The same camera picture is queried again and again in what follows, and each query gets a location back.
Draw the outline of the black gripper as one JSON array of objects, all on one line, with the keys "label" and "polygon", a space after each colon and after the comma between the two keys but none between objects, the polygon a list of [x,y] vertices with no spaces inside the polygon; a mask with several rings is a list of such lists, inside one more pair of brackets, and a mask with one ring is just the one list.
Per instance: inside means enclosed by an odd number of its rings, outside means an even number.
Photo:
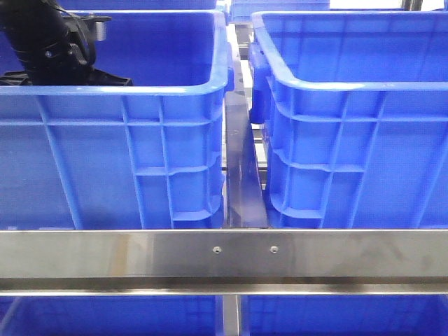
[{"label": "black gripper", "polygon": [[4,10],[1,30],[23,67],[1,75],[2,85],[133,85],[130,78],[95,68],[95,42],[77,15],[63,15],[61,10]]}]

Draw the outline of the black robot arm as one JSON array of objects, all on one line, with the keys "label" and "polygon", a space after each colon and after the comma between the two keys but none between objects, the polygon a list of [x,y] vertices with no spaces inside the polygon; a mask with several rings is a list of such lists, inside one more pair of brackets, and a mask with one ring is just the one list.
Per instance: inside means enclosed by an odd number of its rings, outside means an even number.
[{"label": "black robot arm", "polygon": [[95,43],[109,20],[70,13],[57,1],[2,1],[1,31],[23,69],[1,75],[1,85],[131,86],[95,67]]}]

